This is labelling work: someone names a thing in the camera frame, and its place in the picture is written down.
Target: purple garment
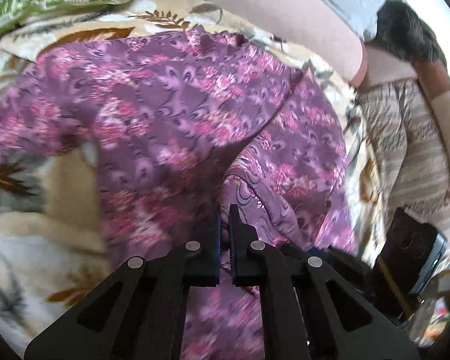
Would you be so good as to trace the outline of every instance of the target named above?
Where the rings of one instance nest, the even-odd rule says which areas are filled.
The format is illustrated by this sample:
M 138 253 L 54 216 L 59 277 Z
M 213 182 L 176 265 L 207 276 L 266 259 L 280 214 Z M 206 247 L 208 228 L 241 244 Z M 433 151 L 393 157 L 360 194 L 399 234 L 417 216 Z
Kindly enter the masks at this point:
M 0 160 L 9 149 L 55 155 L 84 140 L 99 147 L 114 267 L 193 239 L 217 206 L 226 246 L 231 203 L 267 243 L 355 248 L 334 110 L 309 71 L 240 35 L 198 27 L 40 57 L 0 102 Z M 256 288 L 233 287 L 226 270 L 217 288 L 192 288 L 183 359 L 261 354 Z

